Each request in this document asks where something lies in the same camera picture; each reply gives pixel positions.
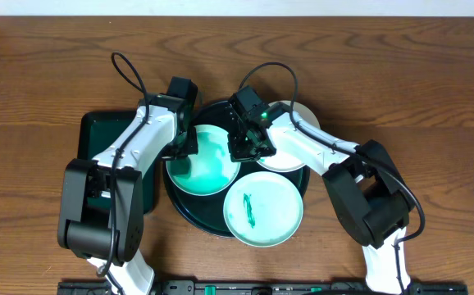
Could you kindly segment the light green plate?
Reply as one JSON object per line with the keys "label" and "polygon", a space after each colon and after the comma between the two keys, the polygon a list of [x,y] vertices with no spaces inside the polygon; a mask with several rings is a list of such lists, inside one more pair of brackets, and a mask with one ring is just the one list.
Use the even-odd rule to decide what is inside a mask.
{"label": "light green plate", "polygon": [[236,179],[240,164],[230,158],[228,132],[215,125],[196,125],[198,153],[191,155],[191,175],[171,176],[171,182],[185,193],[208,196],[226,189]]}
{"label": "light green plate", "polygon": [[284,176],[254,172],[231,185],[223,217],[240,242],[253,247],[274,247],[298,230],[303,218],[303,199]]}

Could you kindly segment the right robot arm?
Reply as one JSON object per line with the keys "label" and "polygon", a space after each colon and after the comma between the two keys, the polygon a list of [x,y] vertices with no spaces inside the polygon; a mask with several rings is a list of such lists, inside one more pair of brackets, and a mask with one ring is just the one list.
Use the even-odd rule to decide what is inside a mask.
{"label": "right robot arm", "polygon": [[249,86],[229,100],[237,130],[229,135],[232,161],[257,161],[290,154],[323,179],[335,214],[362,251],[366,285],[374,293],[405,294],[411,278],[403,244],[409,214],[421,205],[403,181],[386,149],[332,136],[307,122],[294,104],[265,103]]}

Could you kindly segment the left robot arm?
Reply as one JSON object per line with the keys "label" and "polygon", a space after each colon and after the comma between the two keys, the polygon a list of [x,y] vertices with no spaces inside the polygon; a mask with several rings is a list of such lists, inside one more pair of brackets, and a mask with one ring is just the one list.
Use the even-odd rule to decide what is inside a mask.
{"label": "left robot arm", "polygon": [[148,294],[154,271],[140,250],[143,177],[155,161],[198,151],[191,116],[198,87],[174,77],[165,93],[145,93],[123,133],[90,160],[64,171],[58,244],[96,266],[119,294]]}

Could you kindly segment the white plate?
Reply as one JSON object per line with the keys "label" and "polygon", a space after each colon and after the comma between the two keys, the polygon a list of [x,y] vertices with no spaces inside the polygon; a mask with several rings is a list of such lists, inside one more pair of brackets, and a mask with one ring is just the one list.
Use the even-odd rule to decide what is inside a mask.
{"label": "white plate", "polygon": [[[316,115],[308,107],[296,102],[294,110],[310,125],[320,128]],[[281,150],[277,150],[276,154],[272,157],[262,157],[258,164],[267,170],[279,173],[288,173],[304,167],[304,164],[299,159]]]}

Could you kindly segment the green scrubbing sponge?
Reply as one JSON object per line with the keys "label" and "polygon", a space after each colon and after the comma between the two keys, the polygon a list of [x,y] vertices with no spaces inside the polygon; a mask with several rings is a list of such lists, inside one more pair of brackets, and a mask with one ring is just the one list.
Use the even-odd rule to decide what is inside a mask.
{"label": "green scrubbing sponge", "polygon": [[167,170],[171,176],[186,177],[191,175],[192,161],[191,155],[198,153],[198,146],[196,143],[187,144],[179,148],[174,157],[167,162]]}

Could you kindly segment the light green plate front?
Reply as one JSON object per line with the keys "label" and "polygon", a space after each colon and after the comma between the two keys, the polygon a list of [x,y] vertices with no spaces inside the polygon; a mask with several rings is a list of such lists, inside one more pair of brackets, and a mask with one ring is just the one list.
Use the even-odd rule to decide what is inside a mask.
{"label": "light green plate front", "polygon": [[284,176],[254,172],[231,185],[223,217],[240,242],[253,247],[274,247],[298,230],[303,218],[303,199]]}

